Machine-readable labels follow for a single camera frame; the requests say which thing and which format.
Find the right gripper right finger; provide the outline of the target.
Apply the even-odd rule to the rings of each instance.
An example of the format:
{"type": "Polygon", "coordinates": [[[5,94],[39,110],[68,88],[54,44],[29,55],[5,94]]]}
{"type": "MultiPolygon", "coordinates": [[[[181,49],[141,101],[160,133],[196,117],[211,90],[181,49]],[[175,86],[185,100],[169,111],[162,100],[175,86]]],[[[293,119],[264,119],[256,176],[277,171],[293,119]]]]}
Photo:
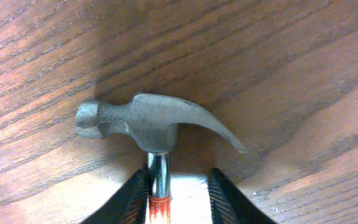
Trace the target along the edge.
{"type": "Polygon", "coordinates": [[[208,174],[213,224],[276,224],[259,210],[225,175],[213,168],[208,174]]]}

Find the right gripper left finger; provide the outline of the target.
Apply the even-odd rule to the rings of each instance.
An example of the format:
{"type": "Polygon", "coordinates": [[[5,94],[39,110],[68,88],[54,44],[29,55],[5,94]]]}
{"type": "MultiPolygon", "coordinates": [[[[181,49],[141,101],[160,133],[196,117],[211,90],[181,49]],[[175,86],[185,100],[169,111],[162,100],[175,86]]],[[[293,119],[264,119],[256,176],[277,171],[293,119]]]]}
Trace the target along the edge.
{"type": "Polygon", "coordinates": [[[83,224],[144,224],[148,199],[147,169],[137,170],[129,180],[83,224]]]}

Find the small claw hammer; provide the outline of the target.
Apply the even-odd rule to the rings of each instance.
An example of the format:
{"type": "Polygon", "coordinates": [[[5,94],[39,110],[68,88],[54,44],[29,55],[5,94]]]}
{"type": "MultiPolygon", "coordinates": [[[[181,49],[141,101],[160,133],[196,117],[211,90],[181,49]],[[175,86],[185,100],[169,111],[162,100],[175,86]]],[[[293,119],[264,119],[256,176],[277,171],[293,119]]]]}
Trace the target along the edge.
{"type": "Polygon", "coordinates": [[[151,223],[171,222],[169,153],[183,123],[210,129],[237,151],[246,152],[243,143],[212,113],[172,96],[138,93],[124,105],[87,99],[79,106],[75,120],[76,131],[83,138],[103,139],[122,133],[147,153],[151,223]]]}

